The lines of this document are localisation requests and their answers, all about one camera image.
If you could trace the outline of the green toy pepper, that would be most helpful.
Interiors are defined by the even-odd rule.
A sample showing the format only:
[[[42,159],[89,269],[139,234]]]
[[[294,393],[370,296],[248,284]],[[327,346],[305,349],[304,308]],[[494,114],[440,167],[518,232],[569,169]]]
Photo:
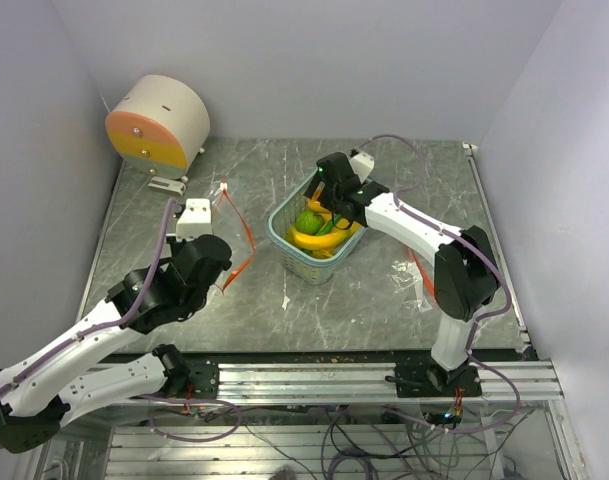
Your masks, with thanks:
[[[340,216],[331,216],[321,229],[316,233],[317,236],[325,236],[343,229],[344,219]]]

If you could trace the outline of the yellow toy banana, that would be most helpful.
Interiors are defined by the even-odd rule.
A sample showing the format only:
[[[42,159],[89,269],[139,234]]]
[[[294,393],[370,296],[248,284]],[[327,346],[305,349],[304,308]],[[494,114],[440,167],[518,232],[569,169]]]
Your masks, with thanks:
[[[339,214],[320,213],[325,223],[331,216]],[[356,223],[350,223],[346,219],[342,224],[343,229],[325,236],[311,236],[298,232],[295,228],[295,222],[292,223],[285,234],[285,240],[302,251],[319,252],[324,251],[327,254],[334,252],[341,244],[350,239],[356,233],[362,230],[362,227]]]

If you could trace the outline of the clear zip bag orange zipper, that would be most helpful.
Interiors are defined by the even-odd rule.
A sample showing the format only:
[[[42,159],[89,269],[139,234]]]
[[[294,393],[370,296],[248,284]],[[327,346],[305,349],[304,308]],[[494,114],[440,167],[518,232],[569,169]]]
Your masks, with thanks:
[[[256,253],[256,241],[229,180],[213,183],[207,198],[211,202],[213,233],[232,250],[231,267],[221,274],[217,283],[220,292],[225,294],[250,266]]]

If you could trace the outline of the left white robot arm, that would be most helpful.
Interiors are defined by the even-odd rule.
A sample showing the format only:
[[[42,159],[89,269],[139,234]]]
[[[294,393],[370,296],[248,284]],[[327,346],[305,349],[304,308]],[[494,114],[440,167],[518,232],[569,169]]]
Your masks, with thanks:
[[[191,370],[172,344],[130,363],[94,368],[155,329],[188,320],[231,266],[231,248],[215,235],[169,243],[170,256],[129,272],[78,324],[27,359],[0,369],[0,449],[24,453],[119,400],[176,397],[186,389]]]

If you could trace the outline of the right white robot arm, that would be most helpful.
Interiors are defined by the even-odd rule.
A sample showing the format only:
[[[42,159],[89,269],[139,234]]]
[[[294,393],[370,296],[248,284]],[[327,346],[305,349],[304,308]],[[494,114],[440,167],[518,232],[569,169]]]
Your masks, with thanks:
[[[441,315],[424,380],[432,393],[447,395],[467,367],[474,318],[500,287],[490,241],[477,226],[462,229],[407,205],[370,178],[373,168],[363,152],[329,154],[316,162],[305,196],[349,223],[392,237],[429,262]]]

